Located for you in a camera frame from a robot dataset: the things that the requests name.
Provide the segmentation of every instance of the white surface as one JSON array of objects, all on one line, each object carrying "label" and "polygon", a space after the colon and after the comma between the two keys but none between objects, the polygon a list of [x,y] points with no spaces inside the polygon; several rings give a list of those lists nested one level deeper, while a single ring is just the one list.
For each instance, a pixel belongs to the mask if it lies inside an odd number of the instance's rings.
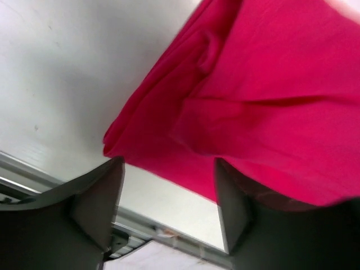
[{"label": "white surface", "polygon": [[171,247],[150,242],[133,253],[105,264],[104,270],[222,270]]},{"label": "white surface", "polygon": [[[0,151],[69,180],[199,0],[0,0]],[[217,206],[128,166],[121,205],[223,249]]]}]

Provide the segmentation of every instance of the cloth fold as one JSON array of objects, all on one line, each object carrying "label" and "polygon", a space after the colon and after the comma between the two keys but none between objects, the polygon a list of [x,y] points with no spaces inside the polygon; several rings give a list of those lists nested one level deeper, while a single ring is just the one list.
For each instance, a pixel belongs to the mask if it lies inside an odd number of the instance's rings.
[{"label": "cloth fold", "polygon": [[203,0],[104,137],[216,200],[214,157],[293,199],[360,195],[360,26],[323,0]]}]

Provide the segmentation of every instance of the pink cloth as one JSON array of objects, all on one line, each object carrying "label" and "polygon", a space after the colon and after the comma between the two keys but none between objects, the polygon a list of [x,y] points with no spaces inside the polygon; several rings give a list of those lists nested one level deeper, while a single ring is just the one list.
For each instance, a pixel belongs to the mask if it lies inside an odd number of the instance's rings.
[{"label": "pink cloth", "polygon": [[215,156],[306,203],[360,195],[360,26],[323,0],[204,0],[104,143],[211,200]]}]

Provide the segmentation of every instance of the folded cloth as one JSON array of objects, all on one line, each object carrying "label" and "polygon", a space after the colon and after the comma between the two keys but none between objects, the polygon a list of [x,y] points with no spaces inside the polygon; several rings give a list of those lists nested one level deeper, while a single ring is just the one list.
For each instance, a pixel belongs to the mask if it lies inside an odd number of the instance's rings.
[{"label": "folded cloth", "polygon": [[216,200],[214,157],[293,199],[360,195],[360,26],[323,0],[204,0],[104,138]]}]

